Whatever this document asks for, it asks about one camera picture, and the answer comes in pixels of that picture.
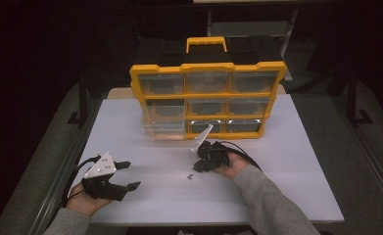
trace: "gray fabric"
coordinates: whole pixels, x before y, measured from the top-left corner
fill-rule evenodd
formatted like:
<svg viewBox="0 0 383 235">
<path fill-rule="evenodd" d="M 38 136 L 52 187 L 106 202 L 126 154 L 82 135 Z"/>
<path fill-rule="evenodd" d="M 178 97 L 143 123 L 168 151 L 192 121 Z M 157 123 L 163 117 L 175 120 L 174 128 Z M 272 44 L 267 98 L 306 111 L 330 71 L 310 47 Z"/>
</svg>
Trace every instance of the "gray fabric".
<svg viewBox="0 0 383 235">
<path fill-rule="evenodd" d="M 244 167 L 234 178 L 258 234 L 319 234 L 298 206 L 259 169 Z"/>
<path fill-rule="evenodd" d="M 60 209 L 44 235 L 86 234 L 91 216 L 70 209 Z"/>
</svg>

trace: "table surface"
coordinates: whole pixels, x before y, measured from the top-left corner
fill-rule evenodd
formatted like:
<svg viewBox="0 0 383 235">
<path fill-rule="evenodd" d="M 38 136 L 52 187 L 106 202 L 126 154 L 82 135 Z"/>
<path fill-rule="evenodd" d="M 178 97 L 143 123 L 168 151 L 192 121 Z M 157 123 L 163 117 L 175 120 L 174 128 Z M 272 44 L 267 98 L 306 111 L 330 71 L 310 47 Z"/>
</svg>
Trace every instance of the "table surface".
<svg viewBox="0 0 383 235">
<path fill-rule="evenodd" d="M 193 141 L 153 141 L 141 128 L 135 99 L 108 99 L 102 104 L 81 162 L 111 152 L 116 162 L 130 161 L 111 183 L 141 181 L 121 202 L 98 211 L 93 223 L 134 225 L 247 224 L 246 208 L 234 184 L 213 173 L 192 169 L 198 161 Z M 278 95 L 259 139 L 235 140 L 263 172 L 312 222 L 344 217 L 316 159 L 290 95 Z M 86 165 L 74 181 L 91 165 Z"/>
</svg>

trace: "hand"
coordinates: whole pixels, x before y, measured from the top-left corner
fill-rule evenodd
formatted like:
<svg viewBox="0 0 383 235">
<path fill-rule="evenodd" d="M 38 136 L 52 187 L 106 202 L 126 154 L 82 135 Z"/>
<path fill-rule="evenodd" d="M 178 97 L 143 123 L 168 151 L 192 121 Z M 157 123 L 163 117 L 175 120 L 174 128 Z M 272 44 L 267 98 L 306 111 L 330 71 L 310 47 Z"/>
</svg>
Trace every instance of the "hand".
<svg viewBox="0 0 383 235">
<path fill-rule="evenodd" d="M 232 180 L 242 168 L 246 167 L 246 165 L 249 165 L 250 163 L 236 154 L 230 152 L 227 154 L 228 158 L 230 159 L 230 165 L 222 165 L 215 169 L 215 172 L 222 174 Z"/>
<path fill-rule="evenodd" d="M 67 208 L 91 216 L 111 201 L 108 199 L 93 199 L 84 192 L 83 185 L 78 183 L 70 190 Z"/>
</svg>

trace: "plastic bin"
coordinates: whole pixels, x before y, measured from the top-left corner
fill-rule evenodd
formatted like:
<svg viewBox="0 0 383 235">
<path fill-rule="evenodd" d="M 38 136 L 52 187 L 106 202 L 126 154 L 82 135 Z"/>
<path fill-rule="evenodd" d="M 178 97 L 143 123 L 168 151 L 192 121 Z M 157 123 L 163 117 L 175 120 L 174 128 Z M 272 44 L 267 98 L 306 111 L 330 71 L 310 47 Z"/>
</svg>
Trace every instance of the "plastic bin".
<svg viewBox="0 0 383 235">
<path fill-rule="evenodd" d="M 185 138 L 184 121 L 153 122 L 142 118 L 145 134 L 154 140 L 183 140 Z"/>
<path fill-rule="evenodd" d="M 194 71 L 185 74 L 188 93 L 225 93 L 230 73 L 226 71 Z"/>
<path fill-rule="evenodd" d="M 215 116 L 225 114 L 227 99 L 187 99 L 188 114 L 192 116 Z"/>
<path fill-rule="evenodd" d="M 230 92 L 271 92 L 279 71 L 236 71 L 232 74 Z"/>
<path fill-rule="evenodd" d="M 262 116 L 269 98 L 230 98 L 229 116 Z"/>
<path fill-rule="evenodd" d="M 212 120 L 190 120 L 188 122 L 189 132 L 193 134 L 200 134 L 203 132 L 209 124 L 213 125 L 212 131 L 210 133 L 221 133 L 221 127 L 224 124 L 223 120 L 212 119 Z"/>
<path fill-rule="evenodd" d="M 171 95 L 184 93 L 182 73 L 139 74 L 144 95 Z"/>
<path fill-rule="evenodd" d="M 258 132 L 261 125 L 261 119 L 230 119 L 225 122 L 225 132 Z"/>
<path fill-rule="evenodd" d="M 180 121 L 185 117 L 183 99 L 147 100 L 143 113 L 149 121 Z"/>
</svg>

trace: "wire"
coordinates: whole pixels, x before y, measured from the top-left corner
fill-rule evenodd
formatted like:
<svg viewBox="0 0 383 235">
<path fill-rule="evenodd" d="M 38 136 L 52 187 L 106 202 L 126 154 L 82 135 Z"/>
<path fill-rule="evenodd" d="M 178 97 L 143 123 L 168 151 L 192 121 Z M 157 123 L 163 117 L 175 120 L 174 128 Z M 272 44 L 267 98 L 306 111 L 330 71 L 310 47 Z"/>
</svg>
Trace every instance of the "wire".
<svg viewBox="0 0 383 235">
<path fill-rule="evenodd" d="M 242 148 L 240 148 L 238 145 L 234 144 L 234 143 L 231 143 L 231 142 L 228 142 L 228 141 L 221 141 L 221 142 L 218 142 L 218 143 L 227 143 L 227 144 L 231 144 L 231 145 L 234 145 L 235 147 L 237 147 L 241 152 L 243 152 L 246 156 L 249 156 L 248 154 L 246 154 L 246 152 L 244 152 L 244 150 Z"/>
<path fill-rule="evenodd" d="M 82 189 L 80 192 L 77 192 L 77 193 L 75 193 L 75 194 L 69 196 L 69 197 L 68 197 L 68 200 L 70 200 L 71 198 L 77 196 L 78 194 L 80 194 L 80 193 L 82 193 L 82 192 L 84 192 L 84 189 Z"/>
<path fill-rule="evenodd" d="M 62 207 L 65 208 L 66 205 L 67 205 L 67 201 L 69 200 L 68 198 L 68 194 L 70 192 L 70 188 L 72 187 L 72 182 L 74 181 L 75 177 L 77 176 L 78 174 L 78 171 L 86 164 L 88 163 L 91 163 L 91 162 L 94 162 L 96 163 L 97 161 L 100 160 L 100 158 L 102 158 L 100 155 L 98 155 L 97 157 L 94 157 L 94 158 L 90 158 L 88 160 L 85 160 L 83 163 L 79 164 L 73 171 L 72 171 L 72 175 L 70 176 L 69 178 L 69 181 L 67 182 L 67 185 L 66 187 L 64 188 L 64 192 L 63 192 L 63 195 L 62 195 Z"/>
<path fill-rule="evenodd" d="M 218 150 L 227 151 L 228 149 L 208 149 L 208 150 L 206 150 L 206 151 L 207 151 L 207 152 L 210 152 L 210 151 L 218 151 Z"/>
</svg>

